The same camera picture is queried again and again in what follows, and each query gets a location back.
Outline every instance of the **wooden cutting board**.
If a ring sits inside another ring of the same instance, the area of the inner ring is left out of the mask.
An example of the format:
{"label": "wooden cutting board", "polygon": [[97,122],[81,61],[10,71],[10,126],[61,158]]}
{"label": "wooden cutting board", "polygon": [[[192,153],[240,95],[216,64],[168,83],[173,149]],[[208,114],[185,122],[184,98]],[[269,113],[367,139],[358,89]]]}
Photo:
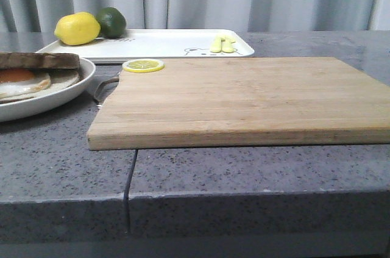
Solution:
{"label": "wooden cutting board", "polygon": [[164,62],[120,74],[90,149],[390,143],[390,87],[335,58]]}

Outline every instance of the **cutting board edge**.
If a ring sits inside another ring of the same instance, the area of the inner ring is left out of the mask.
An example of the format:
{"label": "cutting board edge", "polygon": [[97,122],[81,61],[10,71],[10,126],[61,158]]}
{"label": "cutting board edge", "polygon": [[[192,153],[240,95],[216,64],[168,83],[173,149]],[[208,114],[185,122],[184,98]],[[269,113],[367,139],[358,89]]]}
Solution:
{"label": "cutting board edge", "polygon": [[283,145],[368,145],[390,144],[390,129],[371,129],[364,131],[335,130],[329,131],[261,131],[250,134],[221,133],[208,136],[205,134],[187,135],[154,135],[151,142],[150,135],[125,135],[123,137],[90,137],[87,134],[90,150],[115,149],[146,149],[146,148],[179,148],[179,147],[216,147],[216,146],[283,146]]}

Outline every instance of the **gray countertop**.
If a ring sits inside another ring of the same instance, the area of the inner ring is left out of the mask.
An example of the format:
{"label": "gray countertop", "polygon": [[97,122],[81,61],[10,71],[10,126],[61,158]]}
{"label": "gray countertop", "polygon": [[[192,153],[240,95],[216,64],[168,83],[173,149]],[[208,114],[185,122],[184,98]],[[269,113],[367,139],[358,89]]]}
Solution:
{"label": "gray countertop", "polygon": [[[390,32],[240,36],[256,57],[333,56],[390,85]],[[2,33],[0,51],[54,39]],[[138,237],[390,229],[390,145],[142,149],[124,196],[135,151],[88,149],[97,111],[85,91],[0,123],[0,243],[118,239],[129,225]]]}

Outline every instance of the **toast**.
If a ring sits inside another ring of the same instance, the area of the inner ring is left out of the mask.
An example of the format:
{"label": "toast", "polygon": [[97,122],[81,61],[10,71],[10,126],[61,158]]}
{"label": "toast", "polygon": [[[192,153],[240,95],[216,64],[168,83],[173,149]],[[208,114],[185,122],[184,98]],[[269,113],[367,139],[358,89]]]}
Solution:
{"label": "toast", "polygon": [[71,53],[0,52],[0,69],[79,69],[80,58]]}

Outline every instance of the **lime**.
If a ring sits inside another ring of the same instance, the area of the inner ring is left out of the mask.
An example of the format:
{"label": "lime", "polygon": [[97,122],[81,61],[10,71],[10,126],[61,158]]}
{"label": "lime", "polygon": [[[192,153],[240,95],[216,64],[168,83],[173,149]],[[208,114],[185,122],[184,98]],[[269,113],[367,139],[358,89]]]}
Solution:
{"label": "lime", "polygon": [[156,59],[129,60],[122,64],[123,70],[133,73],[148,73],[164,68],[164,62]]}
{"label": "lime", "polygon": [[100,9],[96,14],[96,20],[100,24],[103,37],[118,38],[125,33],[126,19],[117,8],[106,7]]}
{"label": "lime", "polygon": [[88,12],[78,12],[62,17],[55,26],[54,35],[64,44],[83,45],[98,37],[100,24]]}

